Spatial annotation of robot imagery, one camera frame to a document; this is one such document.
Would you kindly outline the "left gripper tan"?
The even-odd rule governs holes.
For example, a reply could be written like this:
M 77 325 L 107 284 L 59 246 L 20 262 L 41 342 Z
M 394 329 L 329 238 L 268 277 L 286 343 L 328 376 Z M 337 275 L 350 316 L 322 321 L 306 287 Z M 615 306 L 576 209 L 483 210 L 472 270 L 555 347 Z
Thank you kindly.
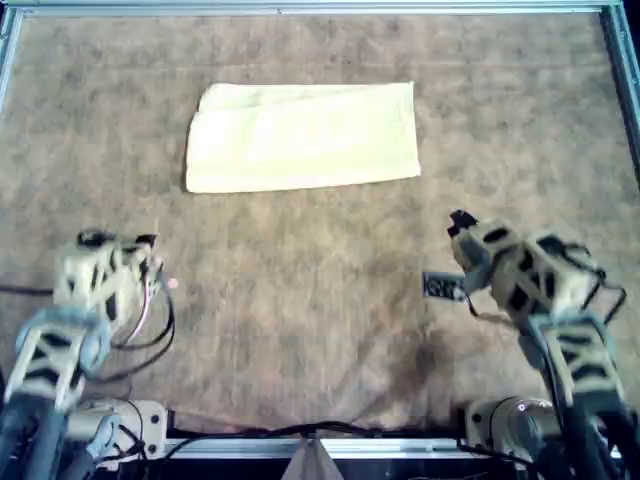
M 160 266 L 157 235 L 121 237 L 98 229 L 79 232 L 55 258 L 54 303 L 96 315 L 116 333 L 138 330 L 150 308 L 150 266 Z

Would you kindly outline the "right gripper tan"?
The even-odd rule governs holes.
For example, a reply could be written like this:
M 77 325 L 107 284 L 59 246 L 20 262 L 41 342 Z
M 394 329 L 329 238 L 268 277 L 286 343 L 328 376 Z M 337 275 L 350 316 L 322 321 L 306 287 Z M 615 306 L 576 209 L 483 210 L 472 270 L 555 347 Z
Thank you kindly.
M 479 221 L 460 209 L 450 219 L 448 234 L 456 263 L 465 273 L 487 270 L 489 294 L 513 321 L 585 306 L 596 275 L 557 251 L 560 238 L 524 236 L 504 222 Z

